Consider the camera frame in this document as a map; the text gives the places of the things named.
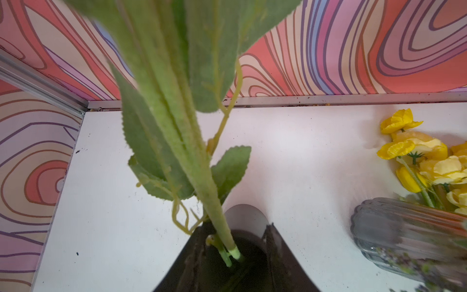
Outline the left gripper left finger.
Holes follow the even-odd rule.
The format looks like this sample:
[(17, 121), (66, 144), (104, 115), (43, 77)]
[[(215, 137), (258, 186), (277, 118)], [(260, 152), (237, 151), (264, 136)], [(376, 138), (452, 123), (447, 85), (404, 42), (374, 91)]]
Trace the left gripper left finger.
[(154, 292), (197, 292), (198, 270), (205, 240), (214, 232), (210, 221), (198, 226)]

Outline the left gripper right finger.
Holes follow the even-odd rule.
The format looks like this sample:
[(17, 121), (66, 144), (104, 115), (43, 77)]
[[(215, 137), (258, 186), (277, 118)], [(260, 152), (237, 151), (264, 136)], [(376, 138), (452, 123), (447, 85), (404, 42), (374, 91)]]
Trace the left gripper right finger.
[(320, 292), (273, 224), (266, 226), (264, 240), (273, 292)]

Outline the yellow poppy spray stem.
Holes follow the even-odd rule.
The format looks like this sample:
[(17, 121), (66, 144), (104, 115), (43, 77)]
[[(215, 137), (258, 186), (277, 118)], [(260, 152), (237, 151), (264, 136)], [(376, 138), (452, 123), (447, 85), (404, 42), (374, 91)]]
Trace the yellow poppy spray stem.
[[(406, 133), (406, 130), (418, 127), (422, 122), (416, 122), (413, 119), (413, 114), (411, 109), (400, 109), (396, 111), (390, 118), (387, 118), (382, 121), (380, 124), (380, 130), (383, 135), (395, 135), (399, 131), (401, 133)], [(428, 194), (427, 186), (417, 175), (415, 169), (411, 167), (404, 159), (404, 156), (412, 154), (415, 150), (415, 142), (404, 140), (401, 142), (396, 142), (394, 139), (392, 142), (384, 144), (378, 151), (377, 155), (381, 159), (391, 160), (395, 159), (402, 166), (404, 171), (399, 170), (396, 175), (400, 180), (400, 183), (409, 191), (416, 191), (416, 193), (421, 193), (424, 203), (434, 208), (434, 202), (430, 195)]]

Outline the pale yellow rose spray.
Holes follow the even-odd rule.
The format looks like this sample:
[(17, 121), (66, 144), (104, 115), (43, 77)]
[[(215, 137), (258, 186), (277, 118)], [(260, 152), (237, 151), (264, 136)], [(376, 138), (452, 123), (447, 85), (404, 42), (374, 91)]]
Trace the pale yellow rose spray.
[[(441, 140), (419, 131), (406, 131), (406, 133), (399, 131), (391, 136), (392, 141), (394, 139), (396, 142), (404, 140), (415, 142), (414, 155), (404, 156), (403, 159), (415, 169), (419, 178), (428, 187), (428, 194), (434, 202), (434, 208), (466, 215), (467, 144), (463, 143), (449, 148)], [(395, 175), (399, 170), (404, 171), (401, 164), (395, 170)], [(427, 206), (421, 193), (407, 191), (418, 195), (420, 204)]]

